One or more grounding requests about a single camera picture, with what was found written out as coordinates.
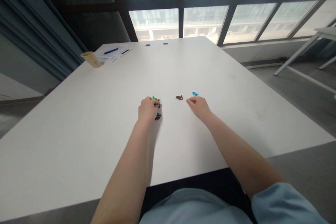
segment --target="person's lap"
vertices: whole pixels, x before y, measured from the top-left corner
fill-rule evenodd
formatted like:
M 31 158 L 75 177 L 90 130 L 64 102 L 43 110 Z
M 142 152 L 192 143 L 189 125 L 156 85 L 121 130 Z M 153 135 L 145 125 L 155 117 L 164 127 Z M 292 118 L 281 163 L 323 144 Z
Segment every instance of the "person's lap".
M 251 209 L 251 201 L 245 195 L 238 180 L 229 168 L 147 187 L 140 219 L 159 201 L 181 188 L 206 190 L 226 203 L 240 208 L 249 216 L 253 223 L 256 223 Z

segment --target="hand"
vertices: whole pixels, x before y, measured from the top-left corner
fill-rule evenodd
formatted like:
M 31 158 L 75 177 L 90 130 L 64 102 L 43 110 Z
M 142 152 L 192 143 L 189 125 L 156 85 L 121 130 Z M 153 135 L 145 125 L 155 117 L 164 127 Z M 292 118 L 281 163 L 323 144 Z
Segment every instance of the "hand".
M 158 100 L 154 100 L 153 98 L 150 98 L 147 96 L 145 99 L 141 101 L 141 104 L 139 106 L 139 115 L 138 115 L 138 121 L 144 121 L 144 122 L 153 122 L 156 113 L 158 112 L 158 106 L 161 102 Z
M 207 101 L 201 96 L 192 96 L 187 99 L 187 103 L 191 110 L 199 116 L 203 121 L 205 117 L 210 115 L 212 112 L 209 109 Z

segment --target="curtain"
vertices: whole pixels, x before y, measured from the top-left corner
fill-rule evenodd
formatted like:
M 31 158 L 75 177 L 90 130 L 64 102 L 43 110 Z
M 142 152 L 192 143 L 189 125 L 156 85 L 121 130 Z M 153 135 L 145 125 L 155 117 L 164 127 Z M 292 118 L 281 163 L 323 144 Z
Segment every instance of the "curtain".
M 0 33 L 62 81 L 87 49 L 48 1 L 0 0 Z

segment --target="white table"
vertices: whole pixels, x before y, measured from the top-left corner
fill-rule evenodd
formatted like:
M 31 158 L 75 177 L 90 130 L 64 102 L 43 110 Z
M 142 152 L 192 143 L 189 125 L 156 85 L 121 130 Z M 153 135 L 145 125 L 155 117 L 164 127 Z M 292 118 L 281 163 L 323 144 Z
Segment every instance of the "white table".
M 328 90 L 329 92 L 333 93 L 336 99 L 336 90 L 332 89 L 331 87 L 328 87 L 327 85 L 324 85 L 323 83 L 313 79 L 312 77 L 305 75 L 304 73 L 301 73 L 300 71 L 289 67 L 288 65 L 292 63 L 297 57 L 300 55 L 304 54 L 306 51 L 308 51 L 313 45 L 314 42 L 318 38 L 326 38 L 330 40 L 335 40 L 336 41 L 336 27 L 326 27 L 326 28 L 316 28 L 315 31 L 317 33 L 312 36 L 299 50 L 297 50 L 296 53 L 294 53 L 273 75 L 277 76 L 284 68 L 288 67 L 292 72 L 302 76 L 303 78 L 315 83 L 316 85 Z M 336 56 L 324 63 L 322 66 L 319 67 L 319 69 L 324 69 L 326 66 L 330 65 L 336 61 Z
M 162 101 L 150 185 L 227 167 L 175 99 L 193 91 L 264 157 L 335 140 L 205 37 L 129 44 L 101 68 L 83 63 L 0 140 L 0 221 L 100 198 L 146 96 Z

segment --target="floor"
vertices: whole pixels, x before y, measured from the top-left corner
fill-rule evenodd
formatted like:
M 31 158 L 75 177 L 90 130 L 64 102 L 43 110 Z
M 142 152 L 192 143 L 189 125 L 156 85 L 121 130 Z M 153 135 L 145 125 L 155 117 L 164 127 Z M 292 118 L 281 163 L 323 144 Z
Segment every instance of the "floor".
M 39 102 L 40 100 L 0 105 L 0 140 Z
M 291 66 L 336 89 L 336 64 L 321 71 L 321 62 L 306 62 Z M 250 71 L 300 109 L 318 125 L 336 137 L 336 100 L 333 95 L 285 69 L 273 76 L 278 67 L 250 69 Z M 38 102 L 0 106 L 0 138 L 24 117 Z M 269 158 L 268 161 L 305 196 L 331 224 L 336 224 L 336 142 L 299 150 Z M 89 224 L 98 200 L 55 209 L 3 222 L 18 223 L 87 223 Z

